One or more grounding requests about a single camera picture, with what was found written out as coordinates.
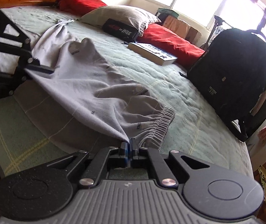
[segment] book cover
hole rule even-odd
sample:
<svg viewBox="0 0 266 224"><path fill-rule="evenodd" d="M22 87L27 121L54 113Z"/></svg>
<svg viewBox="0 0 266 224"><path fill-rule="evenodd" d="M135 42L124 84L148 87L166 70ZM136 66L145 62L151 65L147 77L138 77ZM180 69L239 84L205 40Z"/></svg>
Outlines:
<svg viewBox="0 0 266 224"><path fill-rule="evenodd" d="M151 44L129 43L128 49L161 66L170 65L177 59L174 55Z"/></svg>

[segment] red pillow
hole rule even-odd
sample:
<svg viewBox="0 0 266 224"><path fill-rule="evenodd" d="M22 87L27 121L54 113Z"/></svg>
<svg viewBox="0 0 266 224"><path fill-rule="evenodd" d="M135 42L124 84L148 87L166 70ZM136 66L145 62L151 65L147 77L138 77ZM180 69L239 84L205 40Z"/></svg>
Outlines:
<svg viewBox="0 0 266 224"><path fill-rule="evenodd" d="M72 13L77 16L83 16L94 9L107 6L101 0L56 0L59 3L59 9Z"/></svg>
<svg viewBox="0 0 266 224"><path fill-rule="evenodd" d="M173 54L177 57L176 62L186 69L189 69L204 53L204 50L158 24L150 24L144 30L143 36L138 37L137 40L140 43L152 44Z"/></svg>

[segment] gray plastic base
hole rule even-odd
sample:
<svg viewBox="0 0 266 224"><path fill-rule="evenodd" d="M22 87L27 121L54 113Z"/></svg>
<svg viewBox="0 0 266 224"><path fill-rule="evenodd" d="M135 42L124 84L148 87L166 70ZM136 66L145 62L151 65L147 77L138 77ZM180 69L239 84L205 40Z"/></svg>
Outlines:
<svg viewBox="0 0 266 224"><path fill-rule="evenodd" d="M4 217L0 224L204 224L219 223L193 213L174 190L153 180L103 180L92 189L79 190L68 206L50 218L20 222ZM255 217L238 222L255 224Z"/></svg>

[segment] fabric fold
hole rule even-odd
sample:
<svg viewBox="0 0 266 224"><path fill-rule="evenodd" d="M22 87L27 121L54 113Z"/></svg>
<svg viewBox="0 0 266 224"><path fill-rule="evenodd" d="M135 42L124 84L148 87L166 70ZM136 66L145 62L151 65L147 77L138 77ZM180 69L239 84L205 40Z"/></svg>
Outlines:
<svg viewBox="0 0 266 224"><path fill-rule="evenodd" d="M103 135L112 145L135 138L138 146L160 149L174 110L108 64L91 39L70 41L65 30L63 25L50 28L32 50L42 65L55 67L55 72L26 69L38 85L26 82L15 92L31 121L67 152L106 147ZM89 130L91 136L83 133Z"/></svg>

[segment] metal rivet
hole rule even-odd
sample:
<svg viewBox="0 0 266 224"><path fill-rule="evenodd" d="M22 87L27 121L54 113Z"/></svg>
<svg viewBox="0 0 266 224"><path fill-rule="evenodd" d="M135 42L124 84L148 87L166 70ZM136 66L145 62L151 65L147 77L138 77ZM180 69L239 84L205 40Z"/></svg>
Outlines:
<svg viewBox="0 0 266 224"><path fill-rule="evenodd" d="M162 184L165 186L174 186L177 182L174 179L163 179Z"/></svg>
<svg viewBox="0 0 266 224"><path fill-rule="evenodd" d="M90 186L90 185L93 185L95 181L93 179L85 178L85 179L80 179L79 183L82 186Z"/></svg>

